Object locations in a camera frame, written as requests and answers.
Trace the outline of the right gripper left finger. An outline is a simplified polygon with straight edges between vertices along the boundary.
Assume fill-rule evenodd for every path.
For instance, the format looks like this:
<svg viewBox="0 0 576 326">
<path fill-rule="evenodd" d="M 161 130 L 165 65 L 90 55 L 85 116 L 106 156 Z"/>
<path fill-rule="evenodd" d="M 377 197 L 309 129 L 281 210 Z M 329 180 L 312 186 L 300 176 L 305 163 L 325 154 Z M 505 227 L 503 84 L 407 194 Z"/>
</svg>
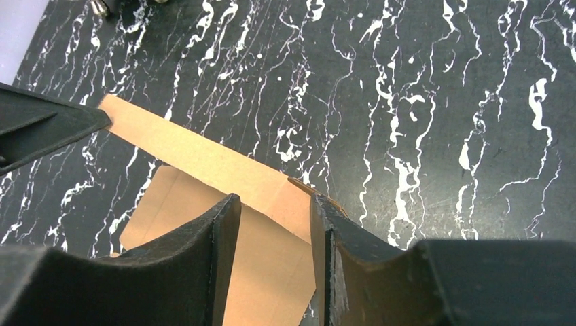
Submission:
<svg viewBox="0 0 576 326">
<path fill-rule="evenodd" d="M 2 325 L 221 325 L 241 217 L 230 194 L 117 257 L 1 247 Z"/>
</svg>

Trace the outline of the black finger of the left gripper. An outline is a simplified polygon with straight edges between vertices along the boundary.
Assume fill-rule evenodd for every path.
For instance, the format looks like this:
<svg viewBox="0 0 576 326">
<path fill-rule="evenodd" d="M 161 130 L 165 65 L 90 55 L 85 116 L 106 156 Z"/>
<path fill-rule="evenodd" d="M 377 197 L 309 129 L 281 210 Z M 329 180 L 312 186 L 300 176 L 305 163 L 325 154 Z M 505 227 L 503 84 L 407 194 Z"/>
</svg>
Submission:
<svg viewBox="0 0 576 326">
<path fill-rule="evenodd" d="M 111 125 L 102 110 L 1 84 L 1 175 Z"/>
</svg>

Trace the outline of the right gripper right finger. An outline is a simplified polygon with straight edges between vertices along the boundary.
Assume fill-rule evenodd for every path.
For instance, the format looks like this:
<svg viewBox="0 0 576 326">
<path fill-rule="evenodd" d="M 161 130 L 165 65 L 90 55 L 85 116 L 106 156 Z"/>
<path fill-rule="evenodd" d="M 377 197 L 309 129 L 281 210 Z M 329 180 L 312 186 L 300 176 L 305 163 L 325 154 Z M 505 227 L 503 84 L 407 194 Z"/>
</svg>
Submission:
<svg viewBox="0 0 576 326">
<path fill-rule="evenodd" d="M 402 251 L 310 201 L 321 325 L 574 325 L 575 244 L 421 240 Z"/>
</svg>

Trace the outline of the brown cardboard box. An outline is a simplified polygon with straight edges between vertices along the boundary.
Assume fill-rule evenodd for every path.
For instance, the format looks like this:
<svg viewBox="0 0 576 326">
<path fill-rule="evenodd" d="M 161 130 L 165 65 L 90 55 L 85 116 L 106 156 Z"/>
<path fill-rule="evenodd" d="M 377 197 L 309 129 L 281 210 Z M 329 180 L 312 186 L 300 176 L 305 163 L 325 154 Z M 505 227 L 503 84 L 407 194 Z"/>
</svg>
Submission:
<svg viewBox="0 0 576 326">
<path fill-rule="evenodd" d="M 316 289 L 312 190 L 108 94 L 123 141 L 160 161 L 120 234 L 119 325 L 299 325 Z"/>
</svg>

